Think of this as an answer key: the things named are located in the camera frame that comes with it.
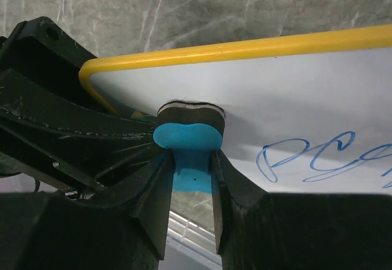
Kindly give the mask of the yellow framed whiteboard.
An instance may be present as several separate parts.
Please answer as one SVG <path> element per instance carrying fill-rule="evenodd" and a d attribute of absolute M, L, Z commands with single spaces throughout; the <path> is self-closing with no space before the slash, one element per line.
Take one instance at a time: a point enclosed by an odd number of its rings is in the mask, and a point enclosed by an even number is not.
<path fill-rule="evenodd" d="M 110 111 L 222 109 L 222 150 L 269 192 L 391 193 L 391 26 L 95 58 Z"/>

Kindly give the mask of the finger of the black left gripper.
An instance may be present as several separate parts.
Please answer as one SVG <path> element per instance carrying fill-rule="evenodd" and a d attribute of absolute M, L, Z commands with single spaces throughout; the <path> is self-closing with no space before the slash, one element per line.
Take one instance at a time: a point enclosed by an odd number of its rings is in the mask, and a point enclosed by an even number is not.
<path fill-rule="evenodd" d="M 153 124 L 104 116 L 86 130 L 53 126 L 1 111 L 1 163 L 61 190 L 103 190 L 157 153 Z"/>

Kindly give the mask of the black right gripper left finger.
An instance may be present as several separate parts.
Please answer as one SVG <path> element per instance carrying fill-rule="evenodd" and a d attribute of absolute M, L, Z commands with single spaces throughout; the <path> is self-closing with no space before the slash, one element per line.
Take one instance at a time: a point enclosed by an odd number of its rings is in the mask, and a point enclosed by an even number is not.
<path fill-rule="evenodd" d="M 157 269 L 165 255 L 173 156 L 162 152 L 88 200 L 1 195 L 2 269 Z"/>

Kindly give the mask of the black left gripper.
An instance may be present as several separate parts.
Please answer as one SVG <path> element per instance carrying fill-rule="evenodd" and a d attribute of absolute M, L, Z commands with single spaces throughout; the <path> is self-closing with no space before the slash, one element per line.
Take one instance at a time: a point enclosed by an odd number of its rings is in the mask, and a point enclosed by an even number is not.
<path fill-rule="evenodd" d="M 151 144 L 152 123 L 97 111 L 78 79 L 94 58 L 48 17 L 18 23 L 1 37 L 1 129 L 19 138 L 43 132 Z"/>

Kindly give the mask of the blue bone-shaped eraser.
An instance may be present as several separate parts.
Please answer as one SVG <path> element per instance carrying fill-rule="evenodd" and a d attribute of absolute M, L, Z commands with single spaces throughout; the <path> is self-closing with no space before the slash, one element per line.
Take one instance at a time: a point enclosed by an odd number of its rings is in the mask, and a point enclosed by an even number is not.
<path fill-rule="evenodd" d="M 221 149 L 225 111 L 208 102 L 173 100 L 156 118 L 154 142 L 173 153 L 173 190 L 211 193 L 210 159 Z"/>

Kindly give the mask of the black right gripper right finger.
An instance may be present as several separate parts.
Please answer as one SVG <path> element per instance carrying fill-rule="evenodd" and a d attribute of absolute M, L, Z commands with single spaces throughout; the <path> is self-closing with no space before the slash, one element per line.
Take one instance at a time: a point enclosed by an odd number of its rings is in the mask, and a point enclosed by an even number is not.
<path fill-rule="evenodd" d="M 272 193 L 211 156 L 216 250 L 224 269 L 390 269 L 391 197 Z"/>

